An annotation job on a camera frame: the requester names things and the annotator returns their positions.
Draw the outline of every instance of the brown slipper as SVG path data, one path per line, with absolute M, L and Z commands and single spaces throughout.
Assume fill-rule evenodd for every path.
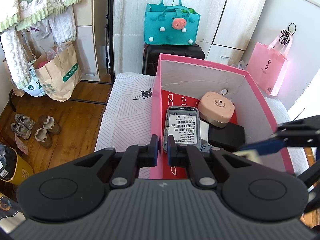
M 52 146 L 51 137 L 46 129 L 36 124 L 34 133 L 36 141 L 38 141 L 43 147 L 50 148 Z
M 53 134 L 59 134 L 61 132 L 61 127 L 57 122 L 54 121 L 52 116 L 41 115 L 38 118 L 39 125 L 41 125 L 48 132 Z

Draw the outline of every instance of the white wall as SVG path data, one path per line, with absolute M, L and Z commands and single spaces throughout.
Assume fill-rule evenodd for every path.
M 320 3 L 320 0 L 309 0 Z M 256 42 L 269 44 L 294 22 L 297 31 L 288 54 L 290 61 L 278 98 L 290 109 L 320 68 L 320 7 L 306 0 L 266 0 L 257 27 L 243 55 L 247 63 Z
M 4 59 L 4 52 L 2 46 L 0 46 L 0 114 L 8 103 L 8 95 L 11 90 L 11 83 L 3 66 Z

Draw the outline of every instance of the pink tag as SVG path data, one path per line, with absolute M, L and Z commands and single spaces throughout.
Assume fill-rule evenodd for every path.
M 28 147 L 17 137 L 17 135 L 15 134 L 15 138 L 16 138 L 16 144 L 18 146 L 18 148 L 25 153 L 26 155 L 28 155 Z

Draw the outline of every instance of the pink bag handle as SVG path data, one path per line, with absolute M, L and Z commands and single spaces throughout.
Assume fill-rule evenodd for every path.
M 281 54 L 281 52 L 283 51 L 284 47 L 287 46 L 287 47 L 285 48 L 285 50 L 284 50 L 284 53 L 282 54 L 284 57 L 287 57 L 287 55 L 288 55 L 288 53 L 289 53 L 289 50 L 290 50 L 290 48 L 291 48 L 291 45 L 292 45 L 292 34 L 288 32 L 288 35 L 289 35 L 289 39 L 290 39 L 290 40 L 289 40 L 289 43 L 283 45 L 282 49 L 279 51 L 279 54 Z M 269 49 L 269 50 L 272 49 L 272 48 L 275 46 L 275 44 L 278 42 L 279 38 L 280 38 L 280 35 L 278 35 L 278 36 L 273 40 L 273 42 L 271 42 L 271 44 L 268 46 L 268 49 Z

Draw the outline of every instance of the pink box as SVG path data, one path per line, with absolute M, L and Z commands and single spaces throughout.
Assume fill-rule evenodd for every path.
M 277 127 L 276 120 L 259 88 L 247 71 L 231 66 L 168 54 L 160 54 L 152 92 L 151 133 L 160 138 L 158 165 L 150 171 L 152 179 L 185 178 L 183 168 L 169 167 L 162 150 L 164 120 L 169 106 L 197 106 L 208 92 L 221 93 L 235 105 L 237 122 L 244 127 L 246 142 L 267 139 Z M 262 163 L 293 174 L 287 148 L 261 156 Z

